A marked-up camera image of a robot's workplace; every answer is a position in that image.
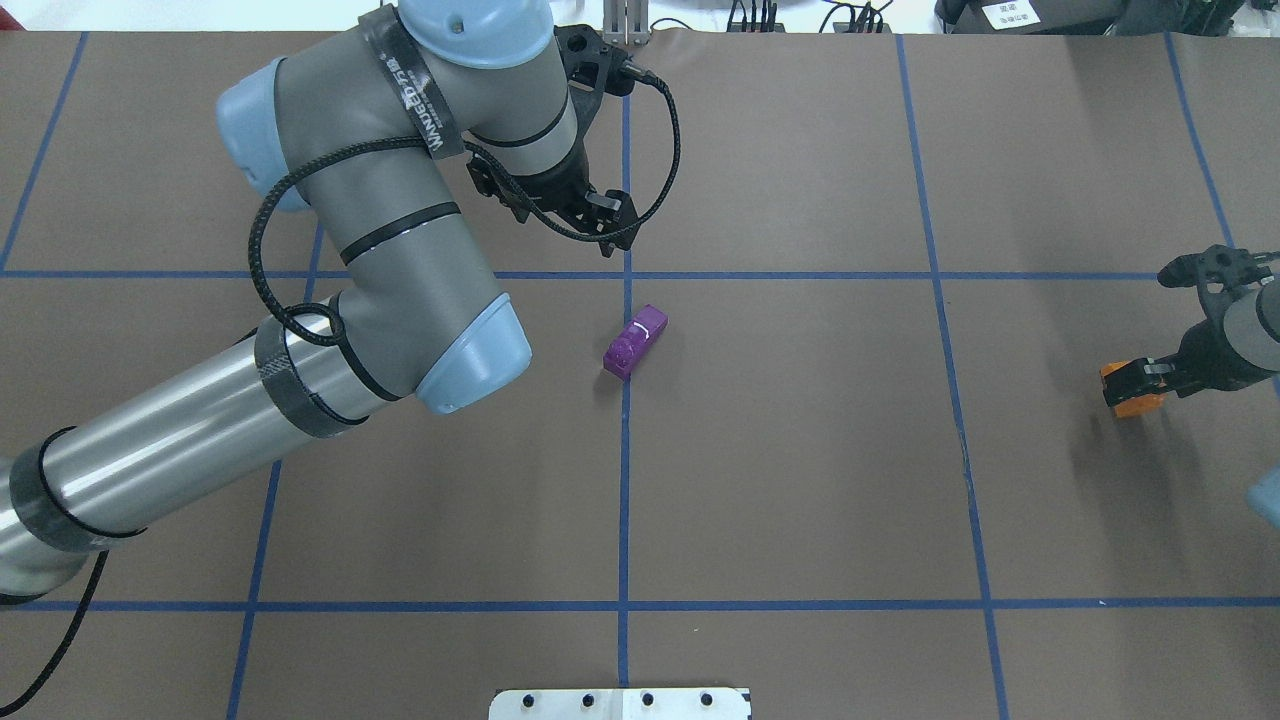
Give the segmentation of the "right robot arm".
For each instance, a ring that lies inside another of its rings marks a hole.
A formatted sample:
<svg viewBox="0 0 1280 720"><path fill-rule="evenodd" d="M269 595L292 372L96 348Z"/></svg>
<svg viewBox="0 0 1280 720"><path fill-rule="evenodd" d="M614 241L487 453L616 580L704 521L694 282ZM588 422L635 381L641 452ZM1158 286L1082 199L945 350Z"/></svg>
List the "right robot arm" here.
<svg viewBox="0 0 1280 720"><path fill-rule="evenodd" d="M1192 301L1166 307L1137 282L1102 284L1082 323L1091 359L1108 368L1101 388L1148 365L1197 369L1216 343ZM1245 533L1277 544L1277 396L1270 380L1235 391L1160 383L1108 406L1085 396L1071 466L1108 533L1180 537L1193 528L1229 541Z"/></svg>

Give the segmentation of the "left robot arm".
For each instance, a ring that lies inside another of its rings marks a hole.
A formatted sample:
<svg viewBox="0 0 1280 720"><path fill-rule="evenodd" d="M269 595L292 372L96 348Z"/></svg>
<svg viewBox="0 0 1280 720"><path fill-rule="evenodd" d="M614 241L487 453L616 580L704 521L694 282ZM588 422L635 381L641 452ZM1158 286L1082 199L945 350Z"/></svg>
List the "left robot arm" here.
<svg viewBox="0 0 1280 720"><path fill-rule="evenodd" d="M3 460L3 606L28 603L150 524L413 396L449 414L532 351L439 165L604 256L646 215L596 190L605 95L663 88L545 1L398 1L230 87L218 128L261 195L243 340Z"/></svg>

